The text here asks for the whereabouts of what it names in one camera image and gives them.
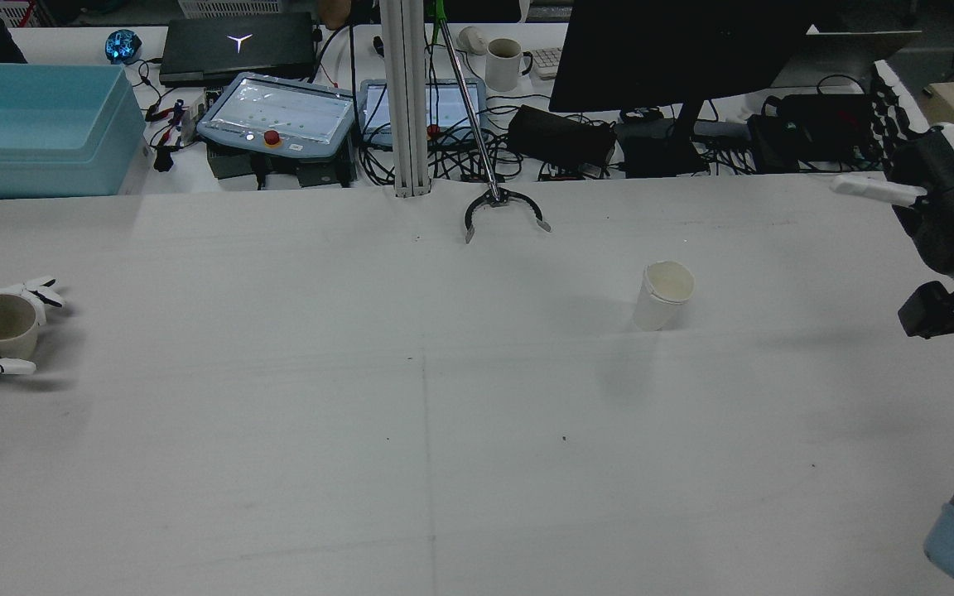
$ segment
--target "black box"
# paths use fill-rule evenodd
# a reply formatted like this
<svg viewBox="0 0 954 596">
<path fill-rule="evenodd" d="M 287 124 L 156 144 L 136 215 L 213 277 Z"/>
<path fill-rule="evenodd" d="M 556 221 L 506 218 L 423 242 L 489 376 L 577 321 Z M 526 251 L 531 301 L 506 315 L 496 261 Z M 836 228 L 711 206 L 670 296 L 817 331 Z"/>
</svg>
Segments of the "black box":
<svg viewBox="0 0 954 596">
<path fill-rule="evenodd" d="M 510 151 L 573 171 L 606 167 L 616 142 L 609 124 L 580 124 L 530 106 L 518 109 L 507 135 Z"/>
</svg>

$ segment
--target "metal rod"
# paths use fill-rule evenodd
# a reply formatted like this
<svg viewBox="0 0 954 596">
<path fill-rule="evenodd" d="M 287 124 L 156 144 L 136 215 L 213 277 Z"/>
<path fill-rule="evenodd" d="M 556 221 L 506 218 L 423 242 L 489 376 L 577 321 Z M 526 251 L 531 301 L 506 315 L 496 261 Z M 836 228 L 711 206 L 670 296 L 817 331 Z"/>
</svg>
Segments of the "metal rod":
<svg viewBox="0 0 954 596">
<path fill-rule="evenodd" d="M 506 197 L 499 192 L 499 182 L 495 179 L 495 171 L 492 169 L 492 158 L 489 157 L 488 147 L 484 145 L 484 134 L 480 129 L 480 120 L 477 118 L 477 112 L 474 110 L 473 99 L 470 99 L 470 92 L 466 89 L 466 79 L 462 75 L 462 64 L 459 64 L 459 56 L 455 53 L 455 42 L 451 40 L 451 30 L 447 27 L 447 19 L 440 19 L 438 22 L 440 30 L 444 32 L 444 45 L 447 46 L 447 55 L 451 57 L 451 68 L 455 71 L 455 82 L 462 92 L 462 103 L 466 106 L 466 117 L 470 119 L 470 130 L 474 133 L 474 139 L 477 141 L 477 151 L 480 151 L 480 160 L 484 165 L 484 174 L 488 178 L 488 187 L 492 191 L 492 199 L 496 204 L 506 203 Z"/>
</svg>

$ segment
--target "tablet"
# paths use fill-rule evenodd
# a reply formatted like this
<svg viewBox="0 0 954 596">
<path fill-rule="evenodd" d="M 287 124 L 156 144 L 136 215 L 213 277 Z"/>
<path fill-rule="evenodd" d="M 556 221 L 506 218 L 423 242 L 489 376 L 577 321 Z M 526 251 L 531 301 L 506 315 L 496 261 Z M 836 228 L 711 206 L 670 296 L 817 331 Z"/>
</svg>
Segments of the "tablet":
<svg viewBox="0 0 954 596">
<path fill-rule="evenodd" d="M 481 79 L 466 79 L 470 101 L 477 110 L 481 128 L 488 127 L 484 113 L 485 87 Z M 429 143 L 432 150 L 458 150 L 472 147 L 473 133 L 466 117 L 462 93 L 454 79 L 439 79 L 426 84 L 426 124 L 440 126 L 441 135 Z M 389 124 L 389 94 L 385 79 L 364 80 L 359 87 L 360 131 L 363 141 L 371 146 L 393 148 L 393 128 Z"/>
</svg>

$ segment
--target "paper cup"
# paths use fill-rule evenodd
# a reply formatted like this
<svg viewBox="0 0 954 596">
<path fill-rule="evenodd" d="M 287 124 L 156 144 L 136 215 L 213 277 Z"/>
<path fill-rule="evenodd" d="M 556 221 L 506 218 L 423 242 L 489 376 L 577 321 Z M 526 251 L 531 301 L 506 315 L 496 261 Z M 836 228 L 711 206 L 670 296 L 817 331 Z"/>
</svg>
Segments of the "paper cup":
<svg viewBox="0 0 954 596">
<path fill-rule="evenodd" d="M 643 284 L 632 320 L 643 331 L 665 327 L 694 294 L 694 276 L 675 261 L 660 261 L 643 271 Z"/>
<path fill-rule="evenodd" d="M 484 83 L 496 91 L 510 91 L 518 87 L 518 69 L 522 67 L 522 45 L 513 39 L 500 37 L 488 44 L 484 57 Z"/>
<path fill-rule="evenodd" d="M 28 359 L 38 336 L 35 306 L 20 296 L 0 294 L 0 356 Z"/>
</svg>

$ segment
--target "computer monitor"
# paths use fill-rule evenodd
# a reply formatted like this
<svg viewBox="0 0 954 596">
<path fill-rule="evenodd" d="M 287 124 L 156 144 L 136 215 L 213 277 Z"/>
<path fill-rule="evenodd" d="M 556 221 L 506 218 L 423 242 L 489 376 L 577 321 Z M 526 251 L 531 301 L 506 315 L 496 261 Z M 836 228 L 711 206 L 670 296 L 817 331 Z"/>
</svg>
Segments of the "computer monitor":
<svg viewBox="0 0 954 596">
<path fill-rule="evenodd" d="M 690 140 L 701 103 L 768 87 L 827 4 L 575 0 L 550 109 L 601 112 L 682 103 L 669 136 L 644 139 L 644 150 L 662 162 L 664 175 L 704 170 Z"/>
</svg>

